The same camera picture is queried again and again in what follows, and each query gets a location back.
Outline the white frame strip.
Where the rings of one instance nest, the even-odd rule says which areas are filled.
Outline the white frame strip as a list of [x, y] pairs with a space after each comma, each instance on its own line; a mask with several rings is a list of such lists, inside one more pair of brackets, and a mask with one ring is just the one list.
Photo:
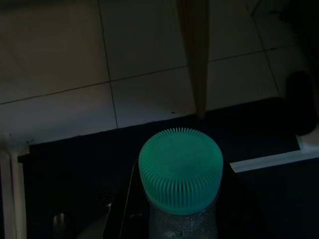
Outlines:
[[230, 163], [236, 173], [319, 158], [319, 136], [297, 137], [300, 150]]
[[23, 164], [28, 143], [16, 144], [11, 134], [0, 132], [0, 183], [4, 239], [27, 239]]

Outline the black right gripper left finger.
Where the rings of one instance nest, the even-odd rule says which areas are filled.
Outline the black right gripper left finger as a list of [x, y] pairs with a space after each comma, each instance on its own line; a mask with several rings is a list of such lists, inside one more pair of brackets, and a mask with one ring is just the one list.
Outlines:
[[149, 239], [149, 210], [136, 160], [112, 199], [106, 239]]

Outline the light wooden furniture leg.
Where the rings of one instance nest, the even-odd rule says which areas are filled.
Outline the light wooden furniture leg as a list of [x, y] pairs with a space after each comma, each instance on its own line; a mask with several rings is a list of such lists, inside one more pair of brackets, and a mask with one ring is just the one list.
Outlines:
[[209, 0], [175, 0], [196, 114], [205, 118], [209, 58]]

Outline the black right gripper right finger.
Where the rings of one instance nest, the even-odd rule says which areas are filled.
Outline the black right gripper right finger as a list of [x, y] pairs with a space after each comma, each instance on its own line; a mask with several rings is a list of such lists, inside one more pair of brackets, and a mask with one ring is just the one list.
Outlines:
[[233, 171], [223, 172], [216, 223], [218, 239], [270, 239], [257, 199]]

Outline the black floor mat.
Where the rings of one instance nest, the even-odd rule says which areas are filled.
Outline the black floor mat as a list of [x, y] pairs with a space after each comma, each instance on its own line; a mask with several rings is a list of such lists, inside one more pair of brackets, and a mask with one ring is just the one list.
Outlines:
[[[210, 136], [230, 163], [300, 150], [284, 100], [270, 98], [194, 116], [34, 145], [23, 163], [27, 239], [76, 239], [108, 217], [144, 143], [175, 127]], [[319, 158], [234, 172], [252, 192], [270, 239], [319, 239]]]

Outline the clear bottle with green cap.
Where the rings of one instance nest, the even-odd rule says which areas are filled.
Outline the clear bottle with green cap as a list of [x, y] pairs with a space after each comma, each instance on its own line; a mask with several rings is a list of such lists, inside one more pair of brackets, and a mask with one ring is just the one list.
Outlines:
[[218, 239], [215, 203], [223, 156], [208, 135], [171, 128], [152, 136], [139, 154], [149, 201], [149, 239]]

